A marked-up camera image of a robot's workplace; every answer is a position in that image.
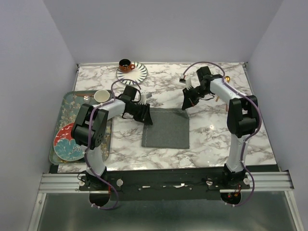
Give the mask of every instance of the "plate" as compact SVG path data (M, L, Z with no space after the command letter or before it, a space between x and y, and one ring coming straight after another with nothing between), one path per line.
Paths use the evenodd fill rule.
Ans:
M148 69L142 63L134 62L134 61L132 61L131 63L136 66L135 69L133 69L132 71L130 71L128 73L123 73L122 71L117 69L116 77L119 80L124 79L124 78L128 78L128 79L134 80L135 82L140 84L147 77ZM136 84L133 81L129 81L129 80L123 80L123 81L121 81L121 83L124 83L126 85L135 85Z
M75 139L71 136L74 123L65 125L59 130L53 140L54 152L62 160L76 161L84 157L81 147L76 144Z

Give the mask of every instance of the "gray cloth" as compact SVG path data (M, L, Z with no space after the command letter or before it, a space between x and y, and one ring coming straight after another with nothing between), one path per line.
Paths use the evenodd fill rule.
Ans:
M142 147L189 148L189 117L179 108L151 108L153 125L143 127Z

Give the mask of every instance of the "patterned tray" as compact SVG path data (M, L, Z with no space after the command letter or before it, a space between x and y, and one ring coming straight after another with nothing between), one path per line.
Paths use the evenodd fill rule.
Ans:
M93 98L93 95L95 92L96 92L95 90L71 91L63 97L62 105L61 105L61 109L59 112L57 125L56 125L53 138L55 138L56 134L62 127L75 121L81 105L84 104L84 101L83 101L84 95L91 96L90 104L98 104ZM109 157L111 131L112 131L112 119L108 120L107 122L105 138L104 138L103 143L101 144L103 161L105 161ZM58 165L61 163L84 163L84 158L78 161L64 161L60 159L57 156L57 154L54 152L53 146L51 147L51 150L49 153L49 160L55 165Z

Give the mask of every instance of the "cup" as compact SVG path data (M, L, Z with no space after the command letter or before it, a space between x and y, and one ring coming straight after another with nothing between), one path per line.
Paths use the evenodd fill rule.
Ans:
M133 69L135 69L135 65L131 63L130 60L128 59L122 59L119 62L119 69L120 71L122 71L123 73L128 73L130 71L132 71Z
M110 93L107 90L98 90L94 94L94 99L98 103L104 103L104 102L108 101L109 98L110 98Z

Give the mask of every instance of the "white cup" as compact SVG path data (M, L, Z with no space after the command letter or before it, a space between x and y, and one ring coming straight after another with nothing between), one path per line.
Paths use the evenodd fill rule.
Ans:
M98 90L94 94L94 99L99 103L104 103L109 100L110 93L107 90Z

